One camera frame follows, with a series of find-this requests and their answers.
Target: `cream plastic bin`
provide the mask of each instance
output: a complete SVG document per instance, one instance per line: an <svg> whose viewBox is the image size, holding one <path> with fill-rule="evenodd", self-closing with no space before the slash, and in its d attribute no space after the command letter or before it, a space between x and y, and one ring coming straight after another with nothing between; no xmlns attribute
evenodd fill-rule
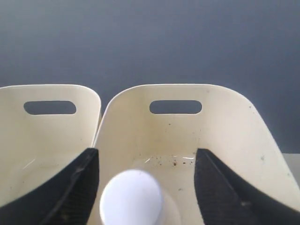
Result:
<svg viewBox="0 0 300 225"><path fill-rule="evenodd" d="M202 110L152 114L149 106L157 100L196 100ZM125 90L109 103L94 146L100 151L100 186L89 225L101 224L105 185L130 168L155 176L175 201L182 225L199 224L193 180L197 148L213 151L252 185L300 210L298 185L264 121L249 100L228 88L158 84Z"/></svg>
<svg viewBox="0 0 300 225"><path fill-rule="evenodd" d="M69 101L74 114L32 115L27 102ZM93 90L79 85L0 88L0 206L41 185L92 146L101 112Z"/></svg>

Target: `white ball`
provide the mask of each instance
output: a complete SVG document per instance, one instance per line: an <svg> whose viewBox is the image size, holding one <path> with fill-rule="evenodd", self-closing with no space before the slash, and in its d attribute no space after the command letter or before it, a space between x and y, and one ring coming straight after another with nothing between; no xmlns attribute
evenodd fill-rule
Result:
<svg viewBox="0 0 300 225"><path fill-rule="evenodd" d="M100 199L104 225L158 225L162 208L159 183L141 170L127 170L113 177Z"/></svg>

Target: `plastic container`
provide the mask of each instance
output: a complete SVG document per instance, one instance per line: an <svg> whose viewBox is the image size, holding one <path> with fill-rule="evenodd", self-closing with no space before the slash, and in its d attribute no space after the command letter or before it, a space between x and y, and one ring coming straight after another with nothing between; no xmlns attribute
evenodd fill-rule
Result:
<svg viewBox="0 0 300 225"><path fill-rule="evenodd" d="M164 100L199 101L202 110L150 112L152 102ZM298 185L264 121L249 100L228 88L158 84L125 90L109 103L94 146L100 150L100 186L88 225L101 224L98 203L108 181L133 168L158 180L176 203L181 224L201 224L193 181L197 148L213 151L252 185L300 210Z"/></svg>
<svg viewBox="0 0 300 225"><path fill-rule="evenodd" d="M61 114L61 104L71 104L72 114ZM34 108L46 114L30 114ZM83 86L0 88L0 206L41 185L91 146L100 112L98 94Z"/></svg>

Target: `bin handle hole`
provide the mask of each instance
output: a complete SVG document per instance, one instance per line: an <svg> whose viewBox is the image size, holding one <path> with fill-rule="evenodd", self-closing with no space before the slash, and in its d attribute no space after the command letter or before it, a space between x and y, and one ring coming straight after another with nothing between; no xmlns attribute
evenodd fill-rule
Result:
<svg viewBox="0 0 300 225"><path fill-rule="evenodd" d="M153 114L198 114L202 104L195 100L159 100L151 102L149 110Z"/></svg>
<svg viewBox="0 0 300 225"><path fill-rule="evenodd" d="M76 106L70 101L30 101L25 102L23 107L30 115L61 115L76 113Z"/></svg>

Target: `gray wall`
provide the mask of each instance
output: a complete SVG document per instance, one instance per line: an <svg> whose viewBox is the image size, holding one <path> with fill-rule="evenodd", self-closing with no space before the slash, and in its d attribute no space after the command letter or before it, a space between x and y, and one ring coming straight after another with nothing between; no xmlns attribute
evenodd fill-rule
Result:
<svg viewBox="0 0 300 225"><path fill-rule="evenodd" d="M0 86L76 83L104 106L144 83L213 83L300 153L298 0L1 0Z"/></svg>

